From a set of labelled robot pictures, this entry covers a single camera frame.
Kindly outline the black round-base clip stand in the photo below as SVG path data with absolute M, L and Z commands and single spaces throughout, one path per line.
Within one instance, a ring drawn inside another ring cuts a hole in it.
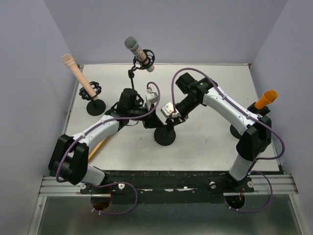
M 161 146 L 169 146 L 176 139 L 176 132 L 173 123 L 167 123 L 156 127 L 154 131 L 154 140 Z

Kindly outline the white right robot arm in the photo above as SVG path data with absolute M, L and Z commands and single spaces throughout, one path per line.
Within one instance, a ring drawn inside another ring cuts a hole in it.
M 204 105 L 219 113 L 240 135 L 236 145 L 237 157 L 228 172 L 230 177 L 225 179 L 225 187 L 231 192 L 237 191 L 243 186 L 242 179 L 256 158 L 271 144 L 270 118 L 255 109 L 244 108 L 206 77 L 197 81 L 189 73 L 184 73 L 175 85 L 186 97 L 179 103 L 169 102 L 161 108 L 169 125 L 185 122 L 190 112 Z

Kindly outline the gold microphone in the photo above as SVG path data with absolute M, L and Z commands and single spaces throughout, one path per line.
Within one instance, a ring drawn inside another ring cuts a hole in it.
M 88 156 L 88 162 L 90 162 L 93 157 L 97 154 L 97 152 L 101 149 L 103 145 L 105 145 L 109 140 L 111 139 L 111 136 L 108 136 L 106 139 L 101 141 L 90 153 Z

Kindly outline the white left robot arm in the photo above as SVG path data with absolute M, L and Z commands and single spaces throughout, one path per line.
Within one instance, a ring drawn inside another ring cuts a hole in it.
M 120 131 L 130 120 L 147 122 L 155 117 L 160 92 L 147 87 L 146 101 L 134 89 L 125 88 L 119 101 L 99 121 L 73 136 L 61 135 L 54 148 L 48 169 L 59 183 L 91 184 L 97 193 L 109 186 L 104 171 L 89 165 L 89 153 L 104 139 Z

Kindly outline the glitter silver-head microphone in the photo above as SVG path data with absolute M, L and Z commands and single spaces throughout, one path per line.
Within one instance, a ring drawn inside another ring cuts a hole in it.
M 135 37 L 129 36 L 124 41 L 125 47 L 134 55 L 136 61 L 144 68 L 147 72 L 153 72 L 155 56 L 150 50 L 143 50 Z

